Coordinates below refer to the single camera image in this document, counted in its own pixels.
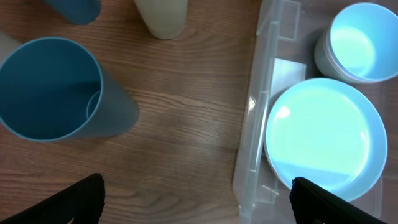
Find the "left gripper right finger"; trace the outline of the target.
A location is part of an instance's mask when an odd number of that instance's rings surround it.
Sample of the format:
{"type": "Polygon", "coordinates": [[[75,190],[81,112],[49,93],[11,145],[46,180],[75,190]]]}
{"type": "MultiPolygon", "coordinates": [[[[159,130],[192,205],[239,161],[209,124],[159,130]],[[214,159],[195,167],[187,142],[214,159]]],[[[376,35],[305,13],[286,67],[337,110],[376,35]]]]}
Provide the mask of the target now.
{"type": "Polygon", "coordinates": [[[297,224],[386,224],[304,177],[293,179],[289,199],[297,224]]]}

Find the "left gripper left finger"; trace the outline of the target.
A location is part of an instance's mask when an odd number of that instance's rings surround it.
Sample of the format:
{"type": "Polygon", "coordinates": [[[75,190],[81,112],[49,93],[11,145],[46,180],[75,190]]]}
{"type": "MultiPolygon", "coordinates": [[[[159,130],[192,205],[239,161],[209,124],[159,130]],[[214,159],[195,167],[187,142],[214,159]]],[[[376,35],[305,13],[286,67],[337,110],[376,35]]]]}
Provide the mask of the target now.
{"type": "Polygon", "coordinates": [[[103,176],[92,174],[1,224],[98,224],[105,205],[103,176]]]}

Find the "light blue plastic plate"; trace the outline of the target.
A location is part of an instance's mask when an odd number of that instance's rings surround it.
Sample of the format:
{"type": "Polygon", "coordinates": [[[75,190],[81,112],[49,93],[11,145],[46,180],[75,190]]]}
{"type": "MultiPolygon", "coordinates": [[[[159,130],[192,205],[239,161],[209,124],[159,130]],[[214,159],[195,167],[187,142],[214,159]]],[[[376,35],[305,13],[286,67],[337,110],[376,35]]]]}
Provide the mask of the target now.
{"type": "Polygon", "coordinates": [[[278,97],[265,144],[269,164],[287,188],[304,177],[347,202],[373,188],[388,151],[374,105],[354,87],[329,78],[302,81],[278,97]]]}

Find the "clear plastic storage bin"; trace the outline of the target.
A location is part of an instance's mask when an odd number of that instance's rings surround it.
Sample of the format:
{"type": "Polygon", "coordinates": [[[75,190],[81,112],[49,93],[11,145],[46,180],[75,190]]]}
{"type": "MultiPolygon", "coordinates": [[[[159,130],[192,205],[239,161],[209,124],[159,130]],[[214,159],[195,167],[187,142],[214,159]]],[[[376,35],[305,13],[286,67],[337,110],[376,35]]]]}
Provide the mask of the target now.
{"type": "MultiPolygon", "coordinates": [[[[248,100],[241,143],[233,176],[233,192],[239,203],[240,223],[293,223],[289,189],[275,176],[266,159],[264,134],[272,72],[277,58],[307,66],[305,79],[320,75],[313,51],[333,18],[356,0],[263,1],[259,10],[256,46],[252,60],[248,100]]],[[[354,201],[364,212],[386,222],[397,222],[397,79],[358,85],[376,107],[388,140],[382,177],[365,195],[354,201]]]]}

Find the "light blue plastic bowl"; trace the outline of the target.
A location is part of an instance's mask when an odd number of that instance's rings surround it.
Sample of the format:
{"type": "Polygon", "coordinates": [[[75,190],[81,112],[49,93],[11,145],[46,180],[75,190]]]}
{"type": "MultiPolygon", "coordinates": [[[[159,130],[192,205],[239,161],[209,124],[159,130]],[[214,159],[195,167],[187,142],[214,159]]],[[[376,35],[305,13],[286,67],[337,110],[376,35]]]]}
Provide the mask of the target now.
{"type": "Polygon", "coordinates": [[[330,30],[337,64],[353,78],[381,82],[397,76],[397,15],[378,4],[352,4],[338,13],[330,30]]]}

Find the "pink plastic bowl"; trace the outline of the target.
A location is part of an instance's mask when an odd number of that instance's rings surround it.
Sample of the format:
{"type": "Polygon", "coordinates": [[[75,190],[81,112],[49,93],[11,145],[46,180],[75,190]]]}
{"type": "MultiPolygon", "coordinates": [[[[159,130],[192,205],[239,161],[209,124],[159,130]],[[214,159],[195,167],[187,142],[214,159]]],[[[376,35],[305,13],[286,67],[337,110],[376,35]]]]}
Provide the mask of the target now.
{"type": "Polygon", "coordinates": [[[315,47],[315,63],[322,74],[350,84],[383,82],[397,76],[397,64],[382,65],[376,58],[373,44],[362,32],[356,29],[347,31],[354,35],[352,39],[344,41],[351,45],[347,53],[349,62],[356,65],[354,71],[349,71],[338,61],[331,47],[330,30],[326,30],[315,47]]]}

